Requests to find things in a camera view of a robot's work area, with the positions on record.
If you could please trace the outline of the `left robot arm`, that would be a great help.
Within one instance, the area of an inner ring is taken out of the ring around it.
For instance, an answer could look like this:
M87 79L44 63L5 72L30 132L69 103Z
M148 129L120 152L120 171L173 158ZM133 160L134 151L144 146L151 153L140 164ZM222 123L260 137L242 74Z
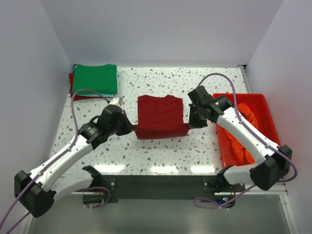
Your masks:
M81 126L77 134L53 157L31 172L14 177L15 198L33 216L40 217L54 204L55 182L78 160L105 143L112 135L123 136L133 130L120 98L112 99L96 122Z

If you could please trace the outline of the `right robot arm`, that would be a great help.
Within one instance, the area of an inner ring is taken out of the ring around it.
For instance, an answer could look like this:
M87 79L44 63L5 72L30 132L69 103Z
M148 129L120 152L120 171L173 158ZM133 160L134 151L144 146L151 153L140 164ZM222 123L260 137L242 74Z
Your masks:
M189 126L204 128L215 123L228 131L255 160L254 164L228 166L217 174L222 185L253 183L267 191L289 172L292 150L279 146L259 132L225 96L213 98L203 86L188 93L191 100Z

